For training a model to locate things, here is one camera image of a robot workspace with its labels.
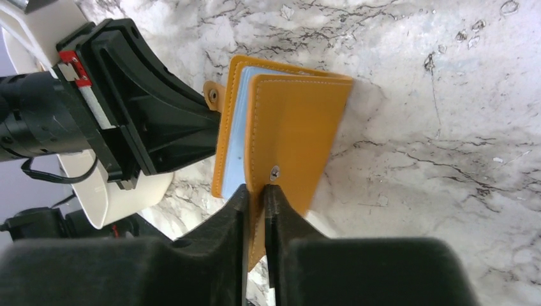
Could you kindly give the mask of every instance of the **red clip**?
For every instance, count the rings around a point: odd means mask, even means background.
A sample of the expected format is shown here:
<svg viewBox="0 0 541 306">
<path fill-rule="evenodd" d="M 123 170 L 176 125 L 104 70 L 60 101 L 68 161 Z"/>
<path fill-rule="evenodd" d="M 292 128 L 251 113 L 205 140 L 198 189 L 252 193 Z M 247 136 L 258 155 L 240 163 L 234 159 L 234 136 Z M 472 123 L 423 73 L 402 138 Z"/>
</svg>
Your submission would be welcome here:
<svg viewBox="0 0 541 306">
<path fill-rule="evenodd" d="M 71 64 L 71 66 L 75 68 L 75 71 L 79 76 L 79 79 L 75 80 L 77 87 L 92 86 L 90 77 L 88 76 L 88 73 L 86 73 L 86 70 L 79 61 L 74 50 L 60 51 L 58 52 L 58 55 L 60 55 L 60 59 L 62 59 L 63 63 Z"/>
</svg>

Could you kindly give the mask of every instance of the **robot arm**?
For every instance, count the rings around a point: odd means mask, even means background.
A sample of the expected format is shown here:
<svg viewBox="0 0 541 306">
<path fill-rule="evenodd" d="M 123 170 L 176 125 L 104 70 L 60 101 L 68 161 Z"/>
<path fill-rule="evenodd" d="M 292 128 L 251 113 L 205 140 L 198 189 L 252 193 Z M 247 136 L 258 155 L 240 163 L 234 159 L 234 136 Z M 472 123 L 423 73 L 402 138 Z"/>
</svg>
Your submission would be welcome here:
<svg viewBox="0 0 541 306">
<path fill-rule="evenodd" d="M 219 113 L 167 70 L 133 21 L 94 25 L 72 0 L 18 2 L 0 2 L 0 24 L 48 72 L 0 79 L 0 161 L 59 154 L 73 178 L 97 160 L 73 188 L 101 228 L 156 204 L 172 171 L 213 155 Z"/>
</svg>

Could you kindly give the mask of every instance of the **card holder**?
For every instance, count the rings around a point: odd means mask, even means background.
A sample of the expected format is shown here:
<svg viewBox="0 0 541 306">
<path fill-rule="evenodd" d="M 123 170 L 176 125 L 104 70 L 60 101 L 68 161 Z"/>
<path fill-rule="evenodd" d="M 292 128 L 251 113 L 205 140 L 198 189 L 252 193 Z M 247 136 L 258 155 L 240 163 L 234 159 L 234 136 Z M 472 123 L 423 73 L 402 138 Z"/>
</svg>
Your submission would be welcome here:
<svg viewBox="0 0 541 306">
<path fill-rule="evenodd" d="M 228 84 L 207 82 L 205 99 L 222 113 L 212 195 L 229 199 L 240 184 L 251 194 L 249 269 L 265 254 L 258 195 L 278 184 L 305 214 L 323 173 L 353 79 L 243 55 Z"/>
</svg>

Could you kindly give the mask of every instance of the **white marble surface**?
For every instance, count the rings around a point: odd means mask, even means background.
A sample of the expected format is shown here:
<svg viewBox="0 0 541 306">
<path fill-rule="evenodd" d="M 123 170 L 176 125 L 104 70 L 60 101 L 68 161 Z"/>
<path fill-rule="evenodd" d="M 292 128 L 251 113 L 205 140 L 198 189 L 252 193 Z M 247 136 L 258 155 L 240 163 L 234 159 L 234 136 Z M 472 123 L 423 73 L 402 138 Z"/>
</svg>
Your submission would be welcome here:
<svg viewBox="0 0 541 306">
<path fill-rule="evenodd" d="M 313 210 L 342 237 L 441 238 L 483 305 L 541 305 L 539 1 L 80 4 L 133 18 L 196 89 L 224 83 L 233 54 L 355 77 Z M 144 215 L 174 237 L 217 211 L 213 162 L 178 171 Z M 250 274 L 257 305 L 273 304 L 265 278 Z"/>
</svg>

